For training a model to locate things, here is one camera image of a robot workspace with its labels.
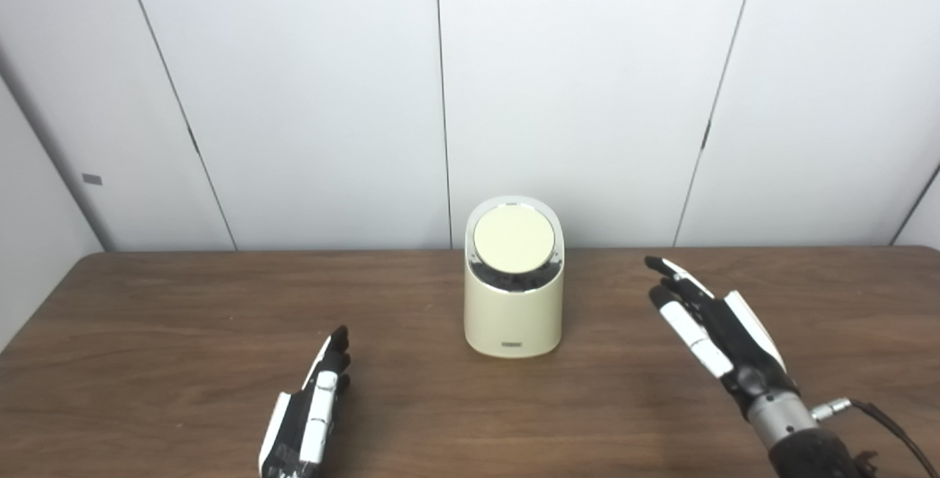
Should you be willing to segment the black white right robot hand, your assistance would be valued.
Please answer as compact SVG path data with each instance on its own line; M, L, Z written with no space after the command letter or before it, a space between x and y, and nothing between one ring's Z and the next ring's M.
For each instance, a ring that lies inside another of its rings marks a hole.
M738 291L718 297L668 258L648 255L644 263L662 276L648 292L656 311L742 415L770 394L799 394L778 348Z

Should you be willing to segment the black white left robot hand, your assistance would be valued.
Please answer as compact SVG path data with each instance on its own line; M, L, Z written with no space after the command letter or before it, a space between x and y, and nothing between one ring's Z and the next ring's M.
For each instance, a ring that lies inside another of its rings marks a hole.
M325 340L298 391L280 392L261 450L259 477L323 477L336 403L348 390L349 328Z

